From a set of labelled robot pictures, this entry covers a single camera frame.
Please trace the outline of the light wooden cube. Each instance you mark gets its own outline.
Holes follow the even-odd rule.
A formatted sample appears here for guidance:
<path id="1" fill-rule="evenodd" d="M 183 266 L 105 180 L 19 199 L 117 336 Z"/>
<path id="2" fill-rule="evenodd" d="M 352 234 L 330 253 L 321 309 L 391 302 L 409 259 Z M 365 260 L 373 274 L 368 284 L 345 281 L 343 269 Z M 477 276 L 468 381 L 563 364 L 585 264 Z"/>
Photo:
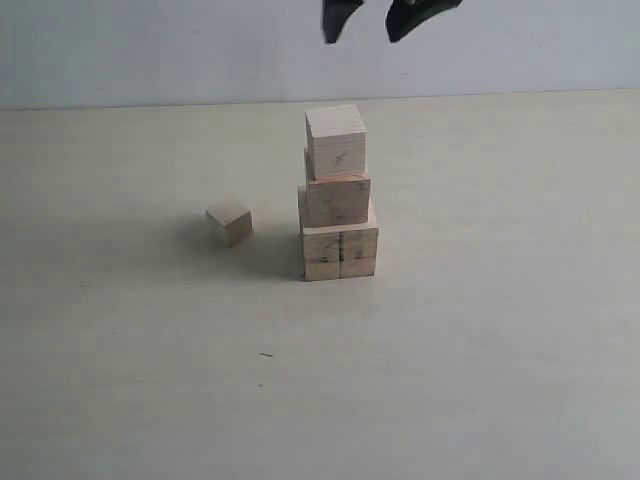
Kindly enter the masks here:
<path id="1" fill-rule="evenodd" d="M 305 112 L 307 152 L 315 178 L 366 172 L 367 131 L 354 104 Z"/>

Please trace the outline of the medium wooden cube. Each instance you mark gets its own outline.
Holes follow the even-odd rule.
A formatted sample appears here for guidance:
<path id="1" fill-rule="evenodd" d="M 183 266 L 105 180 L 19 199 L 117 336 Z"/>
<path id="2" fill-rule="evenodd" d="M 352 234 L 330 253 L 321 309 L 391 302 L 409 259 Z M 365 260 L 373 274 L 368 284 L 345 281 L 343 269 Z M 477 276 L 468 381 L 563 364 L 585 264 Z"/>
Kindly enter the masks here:
<path id="1" fill-rule="evenodd" d="M 367 174 L 316 179 L 304 149 L 306 215 L 310 227 L 361 224 L 369 221 L 371 179 Z"/>

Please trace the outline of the small wooden cube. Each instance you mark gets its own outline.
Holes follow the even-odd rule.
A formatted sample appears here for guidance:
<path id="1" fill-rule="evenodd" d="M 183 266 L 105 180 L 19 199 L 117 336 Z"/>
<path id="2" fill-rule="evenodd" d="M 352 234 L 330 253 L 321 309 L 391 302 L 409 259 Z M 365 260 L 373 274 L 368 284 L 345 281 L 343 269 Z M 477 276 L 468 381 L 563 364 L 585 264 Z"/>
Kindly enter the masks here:
<path id="1" fill-rule="evenodd" d="M 238 201 L 222 201 L 208 206 L 205 215 L 216 236 L 227 247 L 234 246 L 254 232 L 249 208 Z"/>

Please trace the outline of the large wooden cube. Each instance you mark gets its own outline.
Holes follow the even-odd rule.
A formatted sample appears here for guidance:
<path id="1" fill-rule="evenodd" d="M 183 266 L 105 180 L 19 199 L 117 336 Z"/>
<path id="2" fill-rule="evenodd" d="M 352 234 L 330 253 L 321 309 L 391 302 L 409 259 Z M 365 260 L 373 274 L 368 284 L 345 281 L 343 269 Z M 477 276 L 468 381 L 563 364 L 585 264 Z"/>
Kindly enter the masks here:
<path id="1" fill-rule="evenodd" d="M 372 200 L 369 200 L 367 222 L 325 227 L 309 226 L 304 186 L 297 187 L 297 204 L 306 281 L 375 274 L 379 225 Z"/>

